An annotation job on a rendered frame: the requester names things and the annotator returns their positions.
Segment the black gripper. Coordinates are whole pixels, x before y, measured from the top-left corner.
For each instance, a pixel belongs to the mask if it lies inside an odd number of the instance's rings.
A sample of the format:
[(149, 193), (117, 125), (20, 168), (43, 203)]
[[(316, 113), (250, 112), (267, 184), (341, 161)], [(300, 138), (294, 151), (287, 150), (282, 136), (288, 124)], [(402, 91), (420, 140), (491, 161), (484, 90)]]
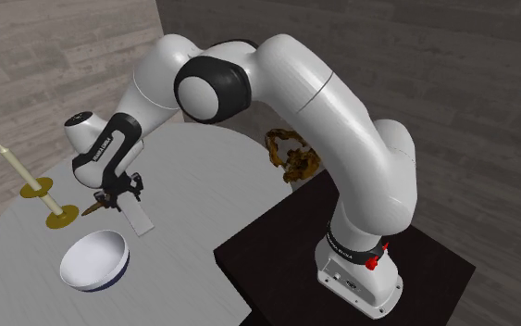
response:
[(134, 172), (131, 176), (123, 172), (105, 187), (105, 191), (97, 193), (97, 202), (104, 208), (115, 208), (120, 212), (121, 208), (117, 202), (118, 196), (126, 192), (132, 192), (136, 200), (140, 202), (140, 194), (143, 189), (143, 178), (138, 172)]

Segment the round grey table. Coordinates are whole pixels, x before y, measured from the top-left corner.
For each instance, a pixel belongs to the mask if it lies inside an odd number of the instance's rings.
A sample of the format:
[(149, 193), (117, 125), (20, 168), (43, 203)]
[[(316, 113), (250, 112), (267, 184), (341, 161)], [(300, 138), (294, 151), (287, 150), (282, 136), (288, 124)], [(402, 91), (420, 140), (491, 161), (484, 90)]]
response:
[[(51, 230), (47, 207), (16, 199), (0, 217), (0, 326), (239, 326), (250, 308), (213, 252), (291, 193), (266, 149), (218, 126), (170, 123), (130, 165), (153, 229), (137, 235), (115, 209)], [(66, 251), (90, 232), (119, 232), (125, 274), (94, 293), (63, 283)]]

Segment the white bowl with blue rim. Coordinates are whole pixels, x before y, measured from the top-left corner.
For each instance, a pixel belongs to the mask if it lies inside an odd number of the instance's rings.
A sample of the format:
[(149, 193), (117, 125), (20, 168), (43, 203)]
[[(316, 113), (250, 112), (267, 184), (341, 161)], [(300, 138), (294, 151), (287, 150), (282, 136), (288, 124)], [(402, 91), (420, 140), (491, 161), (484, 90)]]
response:
[(111, 230), (87, 234), (62, 257), (61, 280), (81, 292), (96, 292), (110, 287), (125, 273), (130, 250), (125, 238)]

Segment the cream candle in gold holder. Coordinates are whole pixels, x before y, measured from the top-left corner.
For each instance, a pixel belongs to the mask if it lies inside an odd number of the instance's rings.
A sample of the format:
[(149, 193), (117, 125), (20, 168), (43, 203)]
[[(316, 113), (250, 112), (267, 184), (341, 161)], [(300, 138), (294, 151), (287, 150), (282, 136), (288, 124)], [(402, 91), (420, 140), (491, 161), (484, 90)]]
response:
[(11, 167), (25, 181), (25, 184), (20, 189), (20, 196), (23, 198), (39, 198), (50, 209), (50, 214), (45, 221), (45, 225), (49, 229), (57, 230), (67, 227), (79, 216), (79, 209), (76, 206), (60, 206), (49, 194), (49, 191), (54, 184), (51, 178), (33, 177), (15, 154), (9, 148), (6, 148), (1, 144), (0, 155), (8, 161)]

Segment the dark robot stand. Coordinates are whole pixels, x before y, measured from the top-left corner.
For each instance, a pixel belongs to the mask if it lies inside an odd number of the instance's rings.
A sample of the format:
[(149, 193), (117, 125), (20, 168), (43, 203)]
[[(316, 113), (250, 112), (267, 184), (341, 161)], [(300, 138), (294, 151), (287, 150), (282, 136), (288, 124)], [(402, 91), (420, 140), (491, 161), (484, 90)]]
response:
[(252, 309), (240, 326), (446, 326), (475, 266), (410, 226), (383, 238), (403, 277), (403, 295), (372, 320), (317, 280), (315, 249), (338, 191), (326, 171), (214, 251)]

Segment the brown gnarled wreath figure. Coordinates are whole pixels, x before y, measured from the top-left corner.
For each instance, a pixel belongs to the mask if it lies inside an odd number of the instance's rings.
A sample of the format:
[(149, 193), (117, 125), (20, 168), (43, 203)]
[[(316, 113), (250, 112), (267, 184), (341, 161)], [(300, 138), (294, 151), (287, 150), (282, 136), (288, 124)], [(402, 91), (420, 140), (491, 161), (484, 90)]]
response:
[(275, 167), (283, 167), (283, 180), (286, 183), (306, 180), (312, 177), (320, 166), (321, 158), (316, 151), (310, 147), (307, 151), (300, 148), (291, 149), (287, 152), (287, 158), (283, 161), (278, 156), (279, 146), (276, 139), (296, 140), (302, 147), (308, 146), (307, 141), (296, 131), (284, 129), (272, 129), (265, 135), (265, 145), (269, 153), (269, 160)]

